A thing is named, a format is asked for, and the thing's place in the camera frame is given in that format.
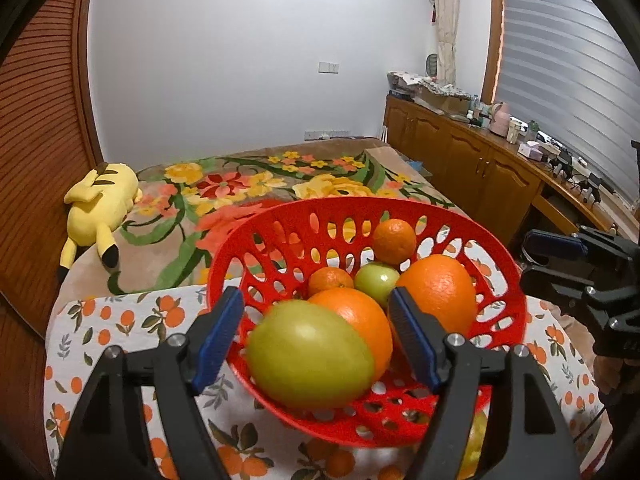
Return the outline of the floral bed blanket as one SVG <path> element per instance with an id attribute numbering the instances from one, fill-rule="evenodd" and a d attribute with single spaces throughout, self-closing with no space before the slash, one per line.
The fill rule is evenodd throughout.
<path id="1" fill-rule="evenodd" d="M 454 203 L 398 151 L 372 139 L 262 148 L 153 166 L 114 237 L 119 263 L 104 268 L 95 249 L 78 257 L 53 310 L 76 300 L 152 292 L 206 282 L 224 238 L 259 211 L 291 200 L 337 195 Z"/>

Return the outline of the red perforated plastic basket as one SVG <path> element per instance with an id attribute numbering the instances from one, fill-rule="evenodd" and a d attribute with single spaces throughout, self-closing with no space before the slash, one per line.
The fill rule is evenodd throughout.
<path id="1" fill-rule="evenodd" d="M 478 315 L 469 338 L 488 349 L 524 340 L 526 299 L 518 287 L 520 271 L 509 252 L 473 220 L 442 207 L 414 200 L 382 197 L 326 197 L 296 200 L 262 210 L 241 222 L 220 246 L 209 271 L 207 301 L 216 304 L 226 288 L 232 263 L 242 268 L 239 290 L 244 304 L 266 312 L 275 301 L 305 296 L 311 273 L 329 263 L 356 272 L 372 252 L 372 231 L 387 218 L 407 221 L 416 232 L 418 257 L 443 254 L 472 276 Z M 426 427 L 409 422 L 414 411 L 431 416 L 436 396 L 415 398 L 419 383 L 402 354 L 382 378 L 382 389 L 368 390 L 322 420 L 309 412 L 291 411 L 268 398 L 252 381 L 244 360 L 246 338 L 254 328 L 242 318 L 227 362 L 252 397 L 282 422 L 305 434 L 353 448 L 399 448 L 422 440 Z"/>

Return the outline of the large orange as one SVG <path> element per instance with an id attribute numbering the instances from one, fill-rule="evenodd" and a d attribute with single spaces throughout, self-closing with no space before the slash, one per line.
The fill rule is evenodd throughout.
<path id="1" fill-rule="evenodd" d="M 383 309 L 368 295 L 354 288 L 331 288 L 309 298 L 313 304 L 338 314 L 368 345 L 374 359 L 372 382 L 377 382 L 390 365 L 393 336 Z"/>
<path id="2" fill-rule="evenodd" d="M 448 333 L 469 335 L 477 316 L 476 291 L 457 259 L 434 254 L 416 260 L 396 286 L 407 289 L 418 308 L 434 315 Z"/>

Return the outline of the window roller blind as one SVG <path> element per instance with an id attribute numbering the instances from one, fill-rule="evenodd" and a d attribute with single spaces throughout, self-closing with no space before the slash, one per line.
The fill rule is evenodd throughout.
<path id="1" fill-rule="evenodd" d="M 504 0 L 497 98 L 639 195 L 639 70 L 591 0 Z"/>

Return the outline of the beige curtain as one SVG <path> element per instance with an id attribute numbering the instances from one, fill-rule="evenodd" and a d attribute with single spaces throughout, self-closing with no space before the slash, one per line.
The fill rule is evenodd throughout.
<path id="1" fill-rule="evenodd" d="M 434 0 L 437 37 L 437 77 L 444 84 L 456 83 L 456 44 L 460 0 Z"/>

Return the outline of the orange print white cloth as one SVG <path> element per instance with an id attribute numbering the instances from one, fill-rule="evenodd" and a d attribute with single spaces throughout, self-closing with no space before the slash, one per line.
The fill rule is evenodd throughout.
<path id="1" fill-rule="evenodd" d="M 204 287 L 68 304 L 50 333 L 60 479 L 576 479 L 604 405 L 489 234 L 420 236 L 382 304 L 310 302 L 362 237 L 236 231 Z"/>

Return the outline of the large yellow-green pear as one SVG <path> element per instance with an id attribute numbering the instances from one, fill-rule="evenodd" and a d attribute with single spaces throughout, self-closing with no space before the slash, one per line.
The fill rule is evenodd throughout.
<path id="1" fill-rule="evenodd" d="M 457 479 L 469 479 L 474 476 L 480 461 L 484 437 L 487 427 L 487 415 L 484 411 L 478 411 L 473 418 L 472 427 L 466 444 L 463 460 L 458 472 Z"/>

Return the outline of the yellow plush toy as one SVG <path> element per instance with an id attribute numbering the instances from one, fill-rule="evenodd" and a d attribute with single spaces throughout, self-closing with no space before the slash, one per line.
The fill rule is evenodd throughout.
<path id="1" fill-rule="evenodd" d="M 119 248 L 114 232 L 141 199 L 137 174 L 119 162 L 101 162 L 67 191 L 64 204 L 70 210 L 58 263 L 61 280 L 70 272 L 79 247 L 94 245 L 107 269 L 118 266 Z"/>

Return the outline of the medium tangerine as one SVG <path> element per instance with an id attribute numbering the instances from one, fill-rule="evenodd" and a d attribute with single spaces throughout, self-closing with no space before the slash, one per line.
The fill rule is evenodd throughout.
<path id="1" fill-rule="evenodd" d="M 324 268 L 314 271 L 307 282 L 309 297 L 329 289 L 353 287 L 354 280 L 350 274 L 343 269 L 334 268 L 333 266 L 325 266 Z"/>

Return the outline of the small green apple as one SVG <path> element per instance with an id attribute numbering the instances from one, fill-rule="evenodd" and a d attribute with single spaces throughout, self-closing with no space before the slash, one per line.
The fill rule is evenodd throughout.
<path id="1" fill-rule="evenodd" d="M 354 284 L 356 289 L 371 297 L 385 309 L 399 277 L 399 272 L 392 266 L 369 262 L 356 273 Z"/>

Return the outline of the wooden louvered wardrobe door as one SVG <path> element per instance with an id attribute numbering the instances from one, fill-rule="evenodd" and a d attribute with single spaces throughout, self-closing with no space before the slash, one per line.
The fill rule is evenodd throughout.
<path id="1" fill-rule="evenodd" d="M 63 196 L 102 162 L 88 85 L 90 0 L 36 0 L 2 51 L 1 307 L 42 336 L 58 296 Z"/>

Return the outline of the white wall switch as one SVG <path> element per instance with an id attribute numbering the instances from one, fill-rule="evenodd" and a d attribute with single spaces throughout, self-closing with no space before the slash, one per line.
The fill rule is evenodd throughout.
<path id="1" fill-rule="evenodd" d="M 318 72 L 320 74 L 337 75 L 340 72 L 340 66 L 337 63 L 319 62 L 318 63 Z"/>

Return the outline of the small tangerine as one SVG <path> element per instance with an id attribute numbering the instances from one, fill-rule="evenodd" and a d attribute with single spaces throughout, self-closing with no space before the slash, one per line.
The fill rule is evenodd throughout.
<path id="1" fill-rule="evenodd" d="M 405 220 L 385 220 L 378 224 L 372 234 L 375 258 L 390 266 L 399 266 L 408 260 L 417 247 L 414 227 Z"/>

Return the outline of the wooden sideboard cabinet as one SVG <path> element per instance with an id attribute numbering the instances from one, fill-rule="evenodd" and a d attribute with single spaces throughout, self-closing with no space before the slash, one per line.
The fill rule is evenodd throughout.
<path id="1" fill-rule="evenodd" d="M 511 252 L 531 229 L 572 234 L 578 226 L 638 240 L 605 202 L 586 203 L 577 184 L 532 162 L 515 145 L 485 130 L 454 122 L 391 94 L 386 98 L 387 143 L 420 162 L 430 182 Z"/>

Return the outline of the pink kettle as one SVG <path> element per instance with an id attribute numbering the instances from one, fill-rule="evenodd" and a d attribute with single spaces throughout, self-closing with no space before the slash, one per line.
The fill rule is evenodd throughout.
<path id="1" fill-rule="evenodd" d="M 505 138 L 509 131 L 510 120 L 511 114 L 507 102 L 499 101 L 491 105 L 488 126 L 490 132 Z"/>

